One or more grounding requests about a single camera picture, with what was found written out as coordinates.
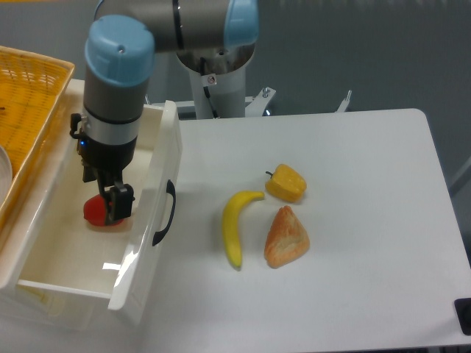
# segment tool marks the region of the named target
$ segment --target toy bread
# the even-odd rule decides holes
[[[272,268],[281,267],[309,250],[308,233],[289,206],[280,208],[265,243],[265,258]]]

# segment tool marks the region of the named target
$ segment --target gray wall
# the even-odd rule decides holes
[[[352,110],[425,112],[446,179],[471,156],[471,1],[259,1],[261,35],[247,95],[268,85],[277,90],[275,113],[324,113],[351,89]],[[72,61],[83,79],[96,3],[0,4],[0,45]],[[175,57],[157,60],[151,100],[191,99]],[[471,243],[471,184],[453,203]]]

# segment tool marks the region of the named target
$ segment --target white drawer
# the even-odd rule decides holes
[[[71,81],[59,109],[65,120],[81,110],[82,90],[83,82]],[[56,128],[68,134],[64,121]],[[170,101],[163,108],[145,106],[123,175],[135,191],[132,216],[114,227],[93,227],[83,219],[83,204],[98,193],[97,184],[82,182],[75,140],[56,142],[45,146],[47,157],[38,161],[18,217],[3,229],[8,234],[0,252],[0,293],[67,327],[84,328],[103,310],[137,324],[160,251],[152,239],[174,203],[167,191],[177,180],[182,153],[177,108]]]

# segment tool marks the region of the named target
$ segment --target red object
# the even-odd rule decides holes
[[[123,221],[120,219],[113,224],[105,224],[105,200],[100,194],[92,197],[83,205],[83,218],[90,222],[90,224],[97,227],[115,226]]]

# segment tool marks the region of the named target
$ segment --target white plate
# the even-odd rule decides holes
[[[5,200],[8,190],[12,185],[12,163],[7,152],[0,146],[0,204]]]

